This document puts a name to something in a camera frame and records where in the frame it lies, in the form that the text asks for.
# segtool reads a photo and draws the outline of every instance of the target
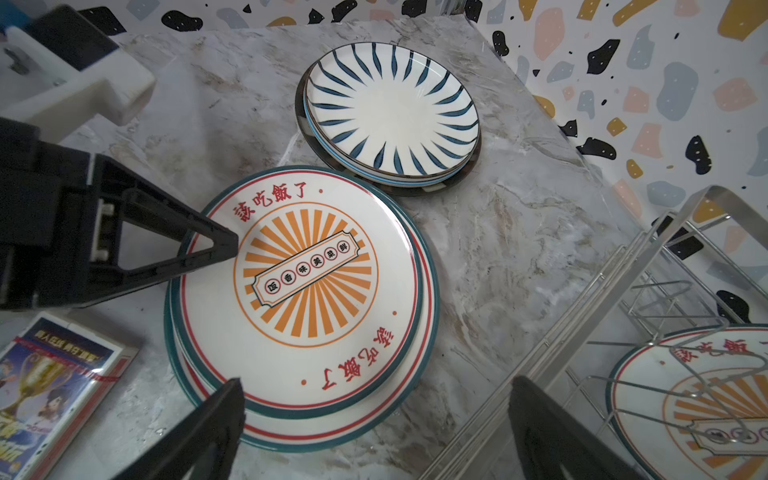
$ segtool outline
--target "dish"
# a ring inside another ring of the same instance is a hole
[[[204,213],[241,239],[235,259],[170,284],[175,329],[207,382],[240,377],[248,409],[306,419],[358,402],[395,372],[421,317],[421,263],[379,197],[328,170],[281,167]],[[180,249],[206,246],[192,236]],[[361,365],[371,345],[376,359]]]
[[[712,329],[705,327],[673,333],[662,342],[675,345]],[[618,413],[614,427],[636,460],[657,480],[713,478],[747,480],[768,475],[768,372],[760,371],[764,361],[755,356],[730,355],[717,350],[768,354],[768,326],[731,326],[689,346],[714,352],[678,350],[677,355],[706,380],[725,380],[745,375],[714,387],[718,399],[735,412],[751,431],[747,442],[738,438],[739,425],[711,397],[673,396],[632,386],[609,383],[606,403],[609,411],[620,409],[663,419],[677,425],[723,436],[715,442],[658,422]],[[611,377],[650,385],[671,392],[696,392],[699,380],[672,357],[669,349],[644,347],[629,352]]]
[[[351,164],[389,179],[450,174],[477,143],[477,110],[464,85],[407,48],[339,47],[315,63],[305,89],[320,137]]]
[[[242,440],[264,449],[281,452],[310,452],[348,442],[376,426],[405,399],[419,380],[435,341],[439,321],[439,288],[435,266],[420,233],[391,200],[382,198],[408,226],[415,238],[422,269],[425,296],[422,319],[401,367],[374,393],[354,406],[313,419],[275,419],[247,411]],[[171,319],[170,293],[166,300],[165,333],[171,366],[190,400],[199,405],[213,387],[200,379],[183,354]]]
[[[322,160],[326,165],[328,165],[329,167],[331,167],[336,171],[344,172],[346,174],[351,174],[351,175],[358,175],[358,173],[356,173],[354,170],[350,170],[344,164],[339,162],[333,155],[331,155],[331,153],[329,153],[325,149],[325,147],[321,145],[318,137],[316,136],[316,133],[310,128],[310,123],[309,123],[309,119],[306,116],[306,112],[304,109],[304,100],[303,100],[304,85],[306,84],[306,79],[309,75],[309,72],[310,72],[309,69],[307,69],[307,71],[304,72],[304,75],[302,76],[301,80],[299,81],[299,85],[296,88],[296,94],[294,96],[294,112],[296,113],[296,122],[299,125],[299,130],[304,136],[304,140],[307,142],[307,144],[312,148],[315,154],[317,154],[320,160]],[[467,163],[459,171],[454,173],[452,176],[447,177],[444,180],[438,182],[437,184],[429,185],[426,187],[418,187],[413,185],[406,185],[404,187],[400,187],[400,186],[383,184],[380,181],[372,180],[371,178],[364,177],[364,176],[360,176],[360,178],[361,180],[364,180],[365,182],[374,185],[376,188],[379,188],[383,192],[390,195],[396,195],[398,197],[421,197],[424,195],[430,195],[435,192],[442,191],[446,188],[453,187],[460,181],[464,180],[469,175],[469,173],[472,172],[472,169],[477,164],[478,159],[480,157],[481,146],[482,146],[482,138],[478,137],[478,142],[477,142],[477,145],[475,145],[475,149],[472,152],[472,155],[470,156]]]

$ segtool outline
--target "stack of plates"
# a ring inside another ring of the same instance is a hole
[[[349,441],[408,395],[435,340],[435,267],[389,197],[345,175],[281,167],[204,213],[236,232],[236,258],[173,280],[165,331],[200,404],[227,379],[246,393],[243,440],[307,452]],[[211,242],[187,238],[183,253]]]
[[[310,67],[296,96],[320,157],[377,185],[434,190],[463,178],[479,152],[478,112],[464,85],[407,48],[339,47]]]

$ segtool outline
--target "marble countertop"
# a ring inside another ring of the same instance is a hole
[[[415,478],[565,311],[636,227],[515,75],[463,17],[115,37],[157,76],[130,124],[95,118],[63,145],[110,155],[202,209],[260,170],[322,165],[301,137],[301,74],[352,41],[396,43],[452,70],[475,99],[482,152],[472,173],[431,197],[397,201],[424,233],[439,273],[440,327],[424,375],[372,431],[334,449],[281,454],[241,445],[231,478]],[[127,229],[121,264],[177,245]],[[124,378],[50,478],[110,478],[192,405],[163,340],[165,285],[70,313],[141,345]],[[11,338],[29,315],[5,315]]]

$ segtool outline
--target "plate with orange sunburst pattern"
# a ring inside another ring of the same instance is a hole
[[[240,377],[261,415],[308,419],[365,398],[417,330],[422,265],[411,233],[373,187],[281,167],[220,194],[204,213],[237,233],[237,256],[175,279],[174,328],[218,387]],[[210,241],[195,235],[185,253]]]
[[[664,345],[628,353],[611,377],[670,392],[698,393],[699,378],[712,394],[677,396],[609,383],[609,411],[627,410],[672,425],[619,412],[617,433],[636,460],[657,480],[764,480],[768,478],[768,326],[730,326],[701,339],[712,327],[670,334]],[[741,423],[734,419],[736,415]],[[743,435],[743,426],[748,432]],[[709,435],[691,433],[681,426]]]

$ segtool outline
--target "white plate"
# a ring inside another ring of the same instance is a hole
[[[674,333],[664,340],[664,344],[674,345],[685,339],[693,339],[704,330],[707,329]],[[768,355],[768,326],[731,326],[688,346],[701,347],[702,342],[709,343],[704,348],[746,348],[752,353],[765,356]],[[699,381],[671,355],[669,349],[658,347],[634,350],[616,365],[611,377],[672,392],[696,392]],[[685,355],[687,365],[710,381],[726,379],[763,366],[763,362],[753,356],[692,350],[680,355]],[[729,408],[745,418],[747,428],[753,432],[748,443],[718,444],[702,435],[692,435],[684,430],[625,413],[617,414],[614,425],[622,441],[652,476],[663,480],[766,478],[768,371],[763,370],[744,379],[727,382],[714,390]],[[738,436],[738,432],[734,431],[738,426],[736,422],[706,395],[690,399],[609,383],[606,403],[609,409],[630,410],[676,425],[693,426],[703,432],[718,432],[729,438]]]
[[[264,449],[282,452],[309,452],[327,449],[348,442],[376,426],[398,407],[418,382],[426,367],[439,319],[438,286],[434,264],[418,233],[416,242],[422,268],[425,290],[422,318],[415,340],[400,368],[374,393],[347,409],[313,419],[274,419],[246,411],[246,427],[242,440]],[[166,342],[171,365],[182,389],[193,403],[199,405],[215,389],[190,366],[186,353],[173,331],[170,294],[166,301]]]
[[[227,189],[205,213],[238,234],[240,252],[170,291],[176,329],[208,382],[240,377],[250,409],[296,419],[352,405],[396,370],[420,318],[421,266],[367,187],[283,167]],[[181,250],[209,244],[194,236]]]
[[[464,86],[407,48],[344,45],[318,60],[309,80],[309,115],[326,140],[363,166],[439,176],[459,167],[477,143],[477,110]]]

